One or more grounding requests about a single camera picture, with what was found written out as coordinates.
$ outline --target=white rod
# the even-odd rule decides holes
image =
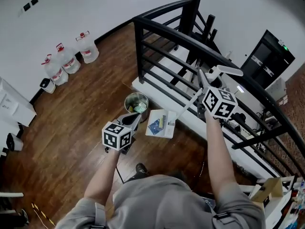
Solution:
[[[2,193],[2,192],[0,192],[0,197],[5,197],[5,198],[23,197],[23,193]]]
[[[12,214],[16,213],[16,210],[11,209],[11,210],[0,210],[0,214]]]
[[[176,116],[176,118],[174,118],[171,123],[175,123],[175,121],[180,118],[180,116],[197,100],[197,98],[203,94],[203,90],[202,88],[200,88],[198,90],[198,92],[196,92],[196,94],[194,95],[194,97],[192,97],[192,99],[186,104],[186,106],[184,106],[184,108],[180,111],[180,113]]]

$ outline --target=black metal railing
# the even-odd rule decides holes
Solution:
[[[157,46],[153,45],[152,43],[146,42],[144,39],[152,34],[157,34],[162,38],[166,38],[172,42],[174,42],[177,45],[180,45],[186,49],[188,49],[190,52],[194,53],[198,56],[198,58],[206,58],[206,59],[212,59],[214,61],[217,61],[218,64],[237,68],[239,69],[235,64],[233,64],[231,61],[224,58],[219,53],[215,52],[208,46],[204,45],[203,43],[195,40],[194,38],[190,37],[187,34],[183,33],[183,28],[187,28],[188,33],[190,33],[190,28],[193,28],[195,24],[195,21],[193,20],[192,25],[185,25],[180,22],[179,31],[172,29],[168,27],[170,23],[177,21],[178,19],[183,19],[183,13],[181,16],[177,16],[169,21],[167,21],[164,24],[157,23],[155,21],[152,21],[152,19],[163,15],[165,13],[168,13],[170,11],[173,11],[178,8],[193,8],[193,6],[190,6],[192,4],[192,0],[182,0],[178,2],[174,2],[168,5],[164,5],[162,7],[156,8],[154,10],[151,10],[149,12],[146,12],[144,14],[141,14],[135,18],[133,18],[134,22],[134,28],[135,28],[135,41],[136,41],[136,52],[137,52],[137,64],[138,64],[138,76],[140,83],[147,82],[153,87],[155,87],[157,90],[162,92],[163,94],[167,95],[169,98],[177,102],[181,106],[185,106],[185,104],[168,93],[166,90],[164,90],[161,86],[158,84],[152,82],[151,80],[147,79],[145,77],[145,73],[151,75],[152,77],[156,78],[158,81],[165,84],[170,89],[173,89],[177,93],[179,93],[181,96],[183,96],[185,99],[190,100],[191,96],[177,88],[174,84],[171,84],[170,82],[163,79],[161,76],[157,75],[156,73],[152,72],[150,69],[144,67],[144,61],[149,62],[150,64],[160,68],[164,72],[171,75],[174,79],[182,82],[189,88],[193,89],[194,91],[198,91],[199,87],[192,84],[191,82],[185,80],[181,75],[174,73],[173,71],[169,70],[165,66],[161,65],[160,63],[150,59],[146,55],[144,55],[144,52],[146,49],[151,49],[155,52],[158,52],[159,54],[163,55],[164,57],[172,60],[173,62],[179,64],[182,66],[185,70],[189,70],[194,74],[197,74],[197,71],[188,63],[182,61],[181,59],[173,56],[172,54],[168,53],[167,51],[158,48]],[[189,13],[195,13],[199,16],[199,18],[204,22],[202,16],[200,13],[197,13],[197,11],[189,11]],[[206,37],[210,36],[210,38],[213,35],[213,32],[210,33],[211,25],[207,25],[207,23],[204,24],[206,28],[208,28],[208,31],[203,30],[203,35],[206,35]],[[253,156],[248,150],[245,149],[245,147],[249,146],[251,147],[258,156],[270,164],[270,166],[280,175],[284,176],[284,173],[281,169],[279,169],[260,149],[258,149],[255,145],[262,143],[265,148],[283,165],[283,167],[288,171],[289,174],[294,175],[289,165],[277,154],[275,153],[272,148],[266,143],[267,140],[274,139],[276,143],[285,151],[287,156],[292,160],[293,164],[296,166],[297,170],[301,174],[302,177],[305,177],[304,171],[296,161],[296,159],[291,155],[289,150],[286,148],[284,143],[281,141],[281,139],[278,137],[279,135],[283,133],[288,133],[298,149],[300,150],[301,154],[305,157],[305,142],[300,136],[299,132],[296,130],[294,125],[290,122],[290,120],[284,115],[284,113],[280,110],[278,105],[276,104],[275,100],[252,78],[248,77],[244,74],[244,76],[231,76],[236,82],[238,82],[240,85],[242,85],[250,94],[252,94],[260,103],[268,110],[270,113],[274,115],[274,117],[278,120],[278,122],[281,124],[280,127],[271,130],[268,125],[260,119],[249,107],[247,107],[243,102],[241,102],[238,99],[238,104],[241,109],[243,109],[248,115],[250,115],[264,130],[264,134],[258,136],[257,133],[252,130],[246,123],[244,123],[238,116],[232,115],[232,118],[245,130],[247,130],[251,135],[253,135],[252,139],[247,140],[244,136],[242,136],[239,132],[237,132],[234,128],[232,128],[227,123],[224,124],[224,127],[237,136],[239,139],[241,139],[241,142],[236,142],[233,140],[229,135],[227,135],[224,132],[224,137],[228,139],[232,144],[233,149],[240,149],[244,153],[246,153],[250,158],[252,158],[258,165],[260,165],[263,169],[265,169],[271,176],[275,177],[276,175],[274,172],[272,172],[270,169],[268,169],[260,160],[258,160],[255,156]],[[188,109],[189,112],[197,116],[197,112],[194,111],[192,108]]]

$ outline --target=black door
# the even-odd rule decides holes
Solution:
[[[294,59],[289,50],[271,32],[266,31],[241,69],[266,88]]]

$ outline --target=cardboard box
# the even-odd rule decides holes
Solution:
[[[273,200],[282,198],[283,185],[280,178],[269,178],[251,200],[259,207],[264,208]]]

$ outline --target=red cap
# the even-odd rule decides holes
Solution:
[[[44,64],[46,64],[46,63],[48,63],[48,62],[50,62],[51,55],[52,55],[52,54],[48,54],[48,55],[47,55],[47,57],[44,59],[44,62],[42,63],[42,65],[44,65]]]
[[[78,42],[79,40],[83,39],[85,36],[89,35],[89,31],[86,31],[85,33],[81,33],[79,37],[75,38],[76,41]]]
[[[62,50],[64,49],[62,43],[59,43],[59,44],[56,46],[56,48],[57,48],[57,51],[59,51],[59,52],[62,51]]]

